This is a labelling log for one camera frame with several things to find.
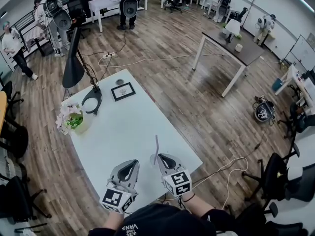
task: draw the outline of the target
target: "white cable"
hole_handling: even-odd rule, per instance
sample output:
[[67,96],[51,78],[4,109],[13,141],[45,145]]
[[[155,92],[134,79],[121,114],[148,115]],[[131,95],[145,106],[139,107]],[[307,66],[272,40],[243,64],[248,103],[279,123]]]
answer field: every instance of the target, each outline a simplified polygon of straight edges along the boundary
[[[222,55],[224,56],[224,54],[203,54],[203,55],[200,55],[200,56],[209,56],[209,55]],[[172,60],[172,59],[177,59],[177,58],[182,58],[182,57],[188,57],[188,56],[197,56],[197,55],[193,55],[193,54],[189,54],[189,55],[181,55],[181,56],[176,56],[176,57],[173,57],[173,58],[169,58],[169,59],[142,59],[138,62],[135,62],[135,63],[132,63],[132,64],[128,64],[128,65],[119,65],[119,66],[115,66],[115,65],[109,65],[108,67],[115,67],[115,68],[118,68],[118,67],[123,67],[123,66],[129,66],[129,65],[135,65],[135,64],[138,64],[142,61],[145,61],[145,60]],[[104,57],[102,57],[99,62],[98,62],[98,65],[99,66],[107,66],[107,65],[100,65],[99,63],[101,62],[101,60],[103,59]]]
[[[216,172],[214,172],[213,174],[211,174],[210,176],[208,176],[206,179],[202,180],[199,184],[197,184],[196,186],[194,186],[194,187],[192,188],[192,190],[193,190],[194,188],[196,188],[198,185],[202,184],[204,181],[208,180],[208,179],[209,179],[210,177],[212,177],[214,174],[218,173],[218,172],[219,172],[221,169],[223,169],[224,167],[230,165],[230,164],[233,163],[234,161],[241,160],[241,159],[245,159],[246,165],[247,165],[247,166],[246,166],[246,169],[244,169],[244,170],[242,170],[242,169],[234,169],[234,170],[232,170],[232,171],[229,173],[228,178],[227,178],[227,185],[226,185],[226,188],[227,188],[227,198],[226,198],[226,200],[225,200],[225,202],[224,202],[224,205],[223,205],[223,207],[222,207],[222,210],[223,210],[224,207],[225,207],[225,205],[226,205],[226,202],[227,202],[228,198],[230,197],[230,192],[229,192],[229,189],[228,189],[228,184],[229,184],[229,181],[230,181],[231,173],[232,173],[233,171],[242,171],[242,172],[243,172],[243,171],[248,170],[248,161],[247,161],[247,159],[246,159],[245,157],[239,157],[239,158],[233,159],[233,160],[230,161],[228,164],[222,166],[222,167],[219,168]],[[170,200],[175,200],[175,199],[178,199],[178,197],[177,197],[177,198],[174,198],[174,199],[165,199],[165,200],[164,200],[164,199],[158,199],[158,200],[159,200],[159,201],[170,201]]]

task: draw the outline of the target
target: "bracelet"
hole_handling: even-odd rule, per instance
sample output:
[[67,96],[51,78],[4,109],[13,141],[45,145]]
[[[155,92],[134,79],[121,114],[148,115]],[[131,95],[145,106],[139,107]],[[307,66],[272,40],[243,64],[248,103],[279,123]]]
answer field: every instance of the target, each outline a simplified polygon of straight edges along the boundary
[[[190,199],[192,199],[195,195],[196,195],[196,194],[193,194],[193,196],[192,196]],[[186,202],[188,202],[190,199],[188,199],[188,200],[186,200],[186,201],[183,200],[183,202],[186,203]]]

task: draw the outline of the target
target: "white cylinder object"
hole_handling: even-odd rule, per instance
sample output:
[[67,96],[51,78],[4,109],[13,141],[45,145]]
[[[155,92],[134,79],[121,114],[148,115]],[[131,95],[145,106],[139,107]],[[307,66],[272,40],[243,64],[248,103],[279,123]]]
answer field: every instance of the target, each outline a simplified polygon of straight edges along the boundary
[[237,44],[237,45],[235,46],[235,50],[236,50],[237,52],[240,52],[240,51],[242,50],[242,48],[243,48],[243,46],[242,46],[241,44]]

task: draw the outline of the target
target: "dark wooden table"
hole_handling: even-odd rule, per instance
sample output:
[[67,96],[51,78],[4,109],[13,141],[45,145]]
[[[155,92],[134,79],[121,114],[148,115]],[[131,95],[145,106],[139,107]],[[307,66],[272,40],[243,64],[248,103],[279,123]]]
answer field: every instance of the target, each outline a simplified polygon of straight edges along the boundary
[[[230,84],[222,93],[222,97],[225,97],[225,95],[230,91],[237,79],[241,76],[244,69],[251,63],[253,63],[256,59],[258,59],[264,52],[264,50],[260,46],[253,42],[252,36],[250,34],[242,30],[240,30],[240,34],[242,36],[242,39],[234,37],[231,43],[229,43],[226,41],[228,34],[223,34],[221,29],[213,29],[203,32],[197,56],[192,65],[192,69],[196,70],[206,40],[216,45],[218,48],[224,51],[227,55],[231,56],[241,65],[240,69],[237,71]],[[235,46],[237,44],[241,44],[243,46],[241,52],[237,52],[235,50]]]

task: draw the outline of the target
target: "framed picture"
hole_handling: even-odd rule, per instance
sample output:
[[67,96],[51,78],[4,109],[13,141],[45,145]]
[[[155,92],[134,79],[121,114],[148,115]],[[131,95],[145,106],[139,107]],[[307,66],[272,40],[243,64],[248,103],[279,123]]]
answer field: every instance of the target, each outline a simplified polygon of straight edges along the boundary
[[115,101],[125,99],[136,94],[130,82],[111,89]]

